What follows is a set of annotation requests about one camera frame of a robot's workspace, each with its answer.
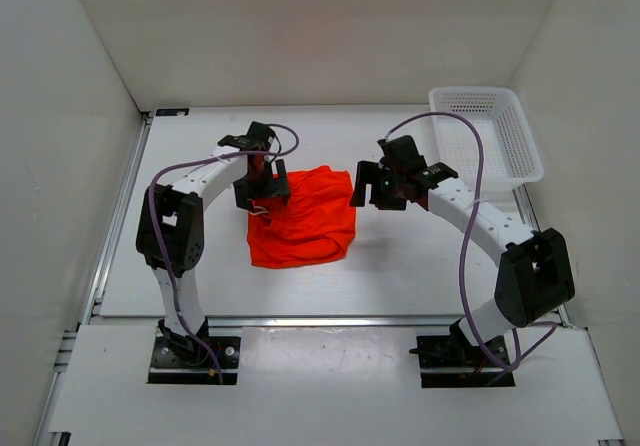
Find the orange shorts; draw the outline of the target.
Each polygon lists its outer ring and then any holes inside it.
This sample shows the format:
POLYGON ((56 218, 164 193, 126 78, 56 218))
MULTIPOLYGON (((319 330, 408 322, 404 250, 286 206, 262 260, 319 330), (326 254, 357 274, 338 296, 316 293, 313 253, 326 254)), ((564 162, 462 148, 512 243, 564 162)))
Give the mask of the orange shorts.
POLYGON ((356 236, 351 175, 321 165, 288 174, 291 195, 256 200, 248 216, 251 264, 267 269, 342 260, 356 236))

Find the white plastic basket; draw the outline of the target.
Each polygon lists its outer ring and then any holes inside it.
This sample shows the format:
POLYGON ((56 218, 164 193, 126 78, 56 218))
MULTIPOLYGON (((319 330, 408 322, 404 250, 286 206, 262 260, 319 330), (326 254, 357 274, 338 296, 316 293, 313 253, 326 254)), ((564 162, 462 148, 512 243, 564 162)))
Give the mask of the white plastic basket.
POLYGON ((472 130, 451 118, 466 118, 477 130, 484 151, 482 190, 504 192, 540 181, 544 169, 518 96, 510 89, 449 86, 429 92, 440 160, 473 185, 479 152, 472 130))

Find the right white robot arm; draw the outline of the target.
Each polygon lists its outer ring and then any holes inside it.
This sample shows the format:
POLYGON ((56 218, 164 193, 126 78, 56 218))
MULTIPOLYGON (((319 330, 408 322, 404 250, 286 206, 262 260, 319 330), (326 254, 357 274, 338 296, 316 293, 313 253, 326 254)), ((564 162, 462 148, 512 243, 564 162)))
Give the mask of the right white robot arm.
POLYGON ((455 362, 476 363, 485 342, 527 327, 574 298, 568 249, 559 231, 536 231, 479 201, 452 168, 428 164, 408 135, 378 144, 382 158, 357 165, 352 206, 403 211, 416 203, 457 228, 498 268, 492 298, 451 328, 449 353, 455 362))

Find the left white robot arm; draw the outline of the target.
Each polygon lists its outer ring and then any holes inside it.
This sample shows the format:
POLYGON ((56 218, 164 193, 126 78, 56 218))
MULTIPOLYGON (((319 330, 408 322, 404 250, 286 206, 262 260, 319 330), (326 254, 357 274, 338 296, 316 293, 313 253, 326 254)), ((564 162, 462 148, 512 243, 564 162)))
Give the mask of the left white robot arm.
POLYGON ((205 212, 227 189, 236 206, 253 215, 265 214, 262 200, 289 202, 281 129, 252 122, 245 133, 224 136, 208 157, 160 170, 145 190, 135 247, 161 290, 161 333, 188 366, 219 366, 195 275, 205 247, 205 212))

